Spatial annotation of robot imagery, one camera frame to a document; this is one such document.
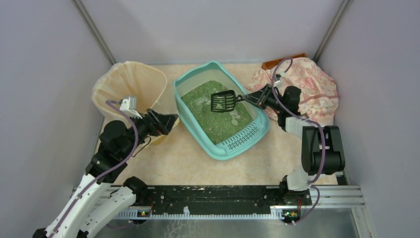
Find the black litter scoop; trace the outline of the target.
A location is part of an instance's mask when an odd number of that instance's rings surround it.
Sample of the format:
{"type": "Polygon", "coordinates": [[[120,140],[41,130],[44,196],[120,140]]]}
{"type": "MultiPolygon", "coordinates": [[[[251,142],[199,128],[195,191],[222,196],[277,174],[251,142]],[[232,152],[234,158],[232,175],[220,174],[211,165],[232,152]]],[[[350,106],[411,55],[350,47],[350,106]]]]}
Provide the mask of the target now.
{"type": "Polygon", "coordinates": [[[234,90],[226,90],[213,93],[210,96],[210,111],[214,113],[227,113],[235,109],[238,102],[244,101],[244,95],[236,95],[234,90]],[[216,103],[224,104],[224,110],[217,111],[214,107],[216,103]]]}

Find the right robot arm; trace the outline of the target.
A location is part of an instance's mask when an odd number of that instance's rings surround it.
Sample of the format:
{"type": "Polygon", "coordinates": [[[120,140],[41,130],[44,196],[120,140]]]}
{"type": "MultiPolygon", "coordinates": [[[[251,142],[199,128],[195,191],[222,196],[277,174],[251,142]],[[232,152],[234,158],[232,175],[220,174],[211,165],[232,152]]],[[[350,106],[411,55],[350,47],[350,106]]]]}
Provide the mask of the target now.
{"type": "Polygon", "coordinates": [[[286,87],[280,94],[277,87],[267,84],[262,89],[242,96],[245,102],[260,108],[270,108],[277,114],[277,123],[285,132],[302,140],[301,164],[279,184],[285,204],[307,200],[309,187],[322,175],[342,172],[345,168],[344,149],[337,126],[322,126],[299,114],[301,90],[286,87]]]}

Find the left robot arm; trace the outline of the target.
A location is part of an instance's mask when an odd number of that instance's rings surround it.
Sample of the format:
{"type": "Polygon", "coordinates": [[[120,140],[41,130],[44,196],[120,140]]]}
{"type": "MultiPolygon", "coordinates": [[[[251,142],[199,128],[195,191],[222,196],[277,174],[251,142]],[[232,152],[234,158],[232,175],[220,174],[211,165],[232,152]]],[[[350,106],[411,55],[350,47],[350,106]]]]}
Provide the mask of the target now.
{"type": "Polygon", "coordinates": [[[119,212],[146,199],[147,185],[136,177],[127,180],[105,203],[95,204],[127,167],[127,161],[146,138],[168,135],[178,120],[177,114],[146,114],[111,106],[131,124],[120,120],[107,123],[100,135],[100,146],[91,158],[76,191],[54,221],[37,229],[35,238],[93,238],[119,212]]]}

